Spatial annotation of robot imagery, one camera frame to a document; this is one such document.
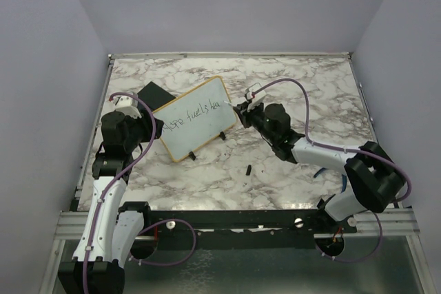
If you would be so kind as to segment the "yellow framed whiteboard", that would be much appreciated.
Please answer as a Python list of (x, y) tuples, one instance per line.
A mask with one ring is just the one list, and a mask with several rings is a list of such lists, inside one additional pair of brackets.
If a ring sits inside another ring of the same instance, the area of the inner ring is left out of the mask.
[(154, 111), (163, 121), (161, 142), (180, 162), (232, 128), (237, 115), (224, 104), (230, 97), (221, 76), (213, 76)]

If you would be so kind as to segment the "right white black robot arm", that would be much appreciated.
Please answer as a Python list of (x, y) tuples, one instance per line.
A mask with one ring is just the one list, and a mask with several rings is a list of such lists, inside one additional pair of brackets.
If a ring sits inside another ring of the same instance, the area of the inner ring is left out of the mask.
[(342, 193), (318, 205), (318, 228), (335, 231), (345, 218), (363, 211), (383, 212), (404, 186), (404, 176), (379, 144), (368, 141), (361, 147), (326, 148), (311, 143), (291, 128), (291, 119), (281, 104), (249, 110), (244, 102), (233, 107), (243, 127), (253, 127), (282, 161), (315, 165), (345, 175), (350, 183)]

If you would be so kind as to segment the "black marker pen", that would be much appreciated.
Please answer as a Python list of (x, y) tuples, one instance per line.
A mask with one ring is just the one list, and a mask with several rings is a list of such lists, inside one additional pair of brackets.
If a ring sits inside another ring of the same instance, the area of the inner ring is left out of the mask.
[(231, 104), (229, 101), (223, 101), (223, 102), (224, 102), (224, 104), (226, 104), (226, 105), (228, 105), (228, 106), (230, 106), (230, 107), (234, 107), (234, 105)]

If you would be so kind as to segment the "black marker cap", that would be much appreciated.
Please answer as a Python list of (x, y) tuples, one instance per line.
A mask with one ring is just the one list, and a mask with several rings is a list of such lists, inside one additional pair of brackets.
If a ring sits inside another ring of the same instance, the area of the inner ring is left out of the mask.
[(245, 175), (246, 175), (246, 176), (250, 176), (251, 171), (252, 171), (252, 166), (251, 166), (251, 165), (248, 165), (248, 166), (247, 166), (247, 169), (246, 169), (246, 173), (245, 173)]

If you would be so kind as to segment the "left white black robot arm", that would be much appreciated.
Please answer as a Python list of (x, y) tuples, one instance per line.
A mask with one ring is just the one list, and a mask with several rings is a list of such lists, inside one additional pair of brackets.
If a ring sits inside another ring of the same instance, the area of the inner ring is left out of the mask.
[(66, 293), (122, 293), (125, 261), (137, 235), (152, 227), (146, 202), (121, 204), (133, 166), (133, 152), (152, 145), (161, 124), (141, 100), (120, 97), (113, 112), (101, 119), (101, 143), (92, 165), (92, 201), (81, 239), (58, 279)]

